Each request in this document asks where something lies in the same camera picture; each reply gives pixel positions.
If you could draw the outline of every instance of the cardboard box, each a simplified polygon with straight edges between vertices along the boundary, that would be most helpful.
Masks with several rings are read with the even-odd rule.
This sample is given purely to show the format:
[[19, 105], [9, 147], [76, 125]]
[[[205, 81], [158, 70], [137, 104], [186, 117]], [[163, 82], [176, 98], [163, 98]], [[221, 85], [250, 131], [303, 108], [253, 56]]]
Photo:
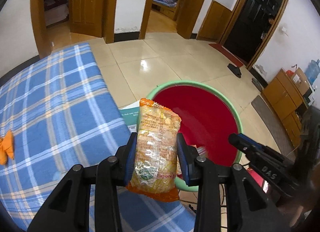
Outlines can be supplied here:
[[309, 89], [310, 84], [302, 69], [297, 68], [295, 73], [291, 76], [291, 79], [303, 96]]

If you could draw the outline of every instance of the white wall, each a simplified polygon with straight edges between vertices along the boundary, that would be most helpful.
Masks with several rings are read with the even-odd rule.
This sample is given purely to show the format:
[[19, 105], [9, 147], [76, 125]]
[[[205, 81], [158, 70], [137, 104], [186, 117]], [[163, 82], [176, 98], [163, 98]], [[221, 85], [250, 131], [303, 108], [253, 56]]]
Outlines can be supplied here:
[[140, 31], [146, 0], [117, 0], [115, 33]]
[[7, 0], [0, 11], [0, 77], [38, 54], [30, 0]]
[[[230, 10], [237, 0], [216, 0]], [[193, 33], [197, 33], [210, 6], [205, 0]], [[287, 29], [287, 35], [281, 29]], [[311, 60], [320, 58], [320, 16], [310, 0], [289, 0], [279, 25], [265, 50], [255, 63], [255, 69], [270, 82], [280, 68], [291, 69], [298, 66], [305, 71]], [[315, 81], [320, 88], [320, 77]], [[320, 91], [316, 92], [320, 106]]]

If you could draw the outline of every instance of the metal bolt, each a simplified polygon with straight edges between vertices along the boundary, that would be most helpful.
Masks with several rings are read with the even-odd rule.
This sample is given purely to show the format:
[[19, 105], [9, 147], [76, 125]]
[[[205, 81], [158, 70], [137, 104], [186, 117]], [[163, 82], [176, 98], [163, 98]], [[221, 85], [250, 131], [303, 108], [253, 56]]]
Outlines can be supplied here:
[[236, 171], [240, 171], [242, 169], [242, 165], [239, 163], [235, 163], [233, 165], [233, 169], [235, 169]]
[[117, 156], [112, 155], [112, 156], [108, 157], [109, 163], [115, 163], [117, 160], [118, 160]]
[[201, 162], [201, 163], [203, 163], [206, 160], [205, 156], [203, 156], [203, 155], [197, 156], [196, 159], [197, 159], [198, 162]]
[[81, 166], [80, 164], [76, 164], [76, 165], [74, 165], [74, 166], [72, 167], [72, 169], [73, 169], [74, 171], [79, 171], [79, 170], [81, 170], [81, 168], [82, 168], [82, 166]]

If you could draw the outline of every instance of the water jug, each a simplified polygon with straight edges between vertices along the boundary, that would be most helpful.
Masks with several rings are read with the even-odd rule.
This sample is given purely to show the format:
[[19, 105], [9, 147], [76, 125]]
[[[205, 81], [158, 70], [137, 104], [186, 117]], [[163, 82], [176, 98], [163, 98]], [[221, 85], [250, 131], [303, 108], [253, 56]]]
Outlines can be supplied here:
[[307, 76], [308, 81], [311, 85], [315, 82], [316, 78], [320, 73], [319, 63], [319, 59], [317, 61], [311, 60], [311, 62], [308, 65], [308, 68], [305, 71], [305, 75]]

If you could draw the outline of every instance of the blue plaid fabric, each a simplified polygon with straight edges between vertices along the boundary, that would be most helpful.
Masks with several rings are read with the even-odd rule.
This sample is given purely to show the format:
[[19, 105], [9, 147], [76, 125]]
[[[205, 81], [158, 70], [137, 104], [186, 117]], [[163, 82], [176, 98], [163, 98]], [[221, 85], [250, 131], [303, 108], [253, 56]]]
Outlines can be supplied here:
[[[0, 165], [0, 200], [24, 230], [74, 164], [98, 164], [130, 136], [89, 44], [54, 53], [2, 86], [0, 122], [2, 137], [13, 132], [15, 153]], [[121, 188], [119, 205], [124, 231], [194, 226], [194, 215], [179, 202], [156, 202]], [[94, 231], [94, 186], [89, 220]]]

